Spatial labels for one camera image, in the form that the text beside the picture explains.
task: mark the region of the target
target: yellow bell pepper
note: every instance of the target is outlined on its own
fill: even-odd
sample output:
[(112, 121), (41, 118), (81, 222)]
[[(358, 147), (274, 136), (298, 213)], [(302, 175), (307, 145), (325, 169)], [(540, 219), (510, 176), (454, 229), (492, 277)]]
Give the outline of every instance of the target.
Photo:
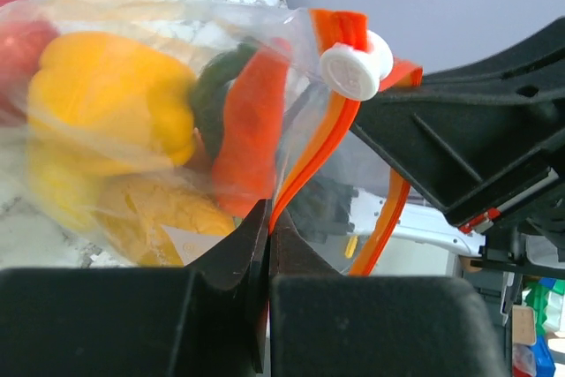
[(93, 230), (104, 178), (77, 169), (73, 156), (59, 148), (34, 141), (26, 149), (27, 186), (41, 211), (68, 230)]
[(192, 70), (123, 36), (77, 32), (44, 50), (28, 96), (36, 138), (64, 144), (82, 170), (111, 176), (182, 165), (194, 152)]
[[(141, 266), (183, 266), (235, 229), (231, 216), (173, 172), (111, 179), (95, 216), (114, 248)], [(174, 240), (178, 230), (191, 237)]]

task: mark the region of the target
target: orange zipper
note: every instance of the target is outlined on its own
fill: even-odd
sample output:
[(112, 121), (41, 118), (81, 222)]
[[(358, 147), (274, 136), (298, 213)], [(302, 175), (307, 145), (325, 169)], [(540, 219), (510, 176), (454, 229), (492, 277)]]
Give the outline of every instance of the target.
[[(407, 61), (400, 61), (395, 62), (395, 68), (398, 71), (396, 75), (398, 80), (393, 81), (391, 79), (388, 84), (396, 87), (415, 87), (420, 85), (423, 73), (421, 67)], [(370, 275), (373, 272), (374, 266), (384, 252), (385, 246), (392, 237), (392, 233), (400, 219), (410, 193), (410, 188), (410, 184), (400, 174), (390, 169), (387, 199), (382, 207), (377, 223), (375, 223), (373, 233), (353, 261), (349, 275)]]
[[(332, 48), (338, 42), (364, 52), (368, 50), (366, 15), (346, 11), (312, 10), (311, 17), (318, 36), (320, 53)], [(397, 84), (417, 86), (421, 78), (420, 67), (408, 61), (395, 59), (393, 71), (381, 82), (380, 90), (386, 90)], [(273, 231), (276, 221), (292, 198), (333, 154), (355, 120), (360, 106), (359, 101), (347, 99), (337, 92), (332, 92), (330, 96), (326, 116), (282, 184), (269, 221), (269, 232)]]

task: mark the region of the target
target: white knob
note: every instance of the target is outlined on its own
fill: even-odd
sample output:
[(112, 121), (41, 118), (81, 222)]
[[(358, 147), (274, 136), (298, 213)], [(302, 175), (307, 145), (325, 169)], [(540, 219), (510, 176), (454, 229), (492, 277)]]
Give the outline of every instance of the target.
[(379, 91), (380, 81), (392, 71), (392, 51), (372, 31), (369, 52), (336, 43), (320, 57), (321, 76), (332, 90), (354, 101), (367, 101)]

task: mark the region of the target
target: bell pepper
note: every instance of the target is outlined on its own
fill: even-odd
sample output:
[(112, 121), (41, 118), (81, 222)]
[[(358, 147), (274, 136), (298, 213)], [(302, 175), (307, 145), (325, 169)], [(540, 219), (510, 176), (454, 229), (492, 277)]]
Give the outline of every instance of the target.
[(26, 150), (27, 188), (39, 209), (68, 230), (93, 230), (104, 178), (77, 169), (73, 155), (58, 147), (35, 140)]
[(191, 89), (189, 103), (194, 123), (212, 160), (222, 147), (223, 107), (228, 91), (256, 51), (252, 41), (243, 41), (236, 49), (214, 57)]
[[(235, 229), (231, 216), (191, 186), (173, 172), (112, 178), (97, 221), (126, 259), (141, 266), (183, 266)], [(206, 246), (188, 237), (174, 240), (170, 233), (179, 230), (201, 235)]]
[(57, 36), (57, 30), (41, 19), (0, 23), (0, 125), (26, 122), (27, 85), (41, 53)]
[(290, 45), (273, 39), (261, 46), (228, 90), (223, 140), (212, 165), (218, 205), (243, 218), (275, 191), (275, 155), (283, 132)]
[(35, 137), (72, 150), (87, 172), (170, 169), (194, 152), (185, 97), (195, 80), (185, 64), (133, 39), (65, 34), (41, 55), (28, 122)]

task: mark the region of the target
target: black plastic bracket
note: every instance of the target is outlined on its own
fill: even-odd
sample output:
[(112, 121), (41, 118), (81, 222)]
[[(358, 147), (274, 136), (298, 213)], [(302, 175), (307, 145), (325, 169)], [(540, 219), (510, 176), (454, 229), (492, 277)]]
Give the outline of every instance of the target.
[(565, 216), (547, 227), (565, 196), (565, 18), (363, 102), (351, 130), (462, 231), (529, 221), (565, 247)]
[(267, 205), (186, 268), (1, 272), (0, 374), (260, 373)]
[(464, 280), (277, 277), (273, 377), (507, 377), (485, 303)]

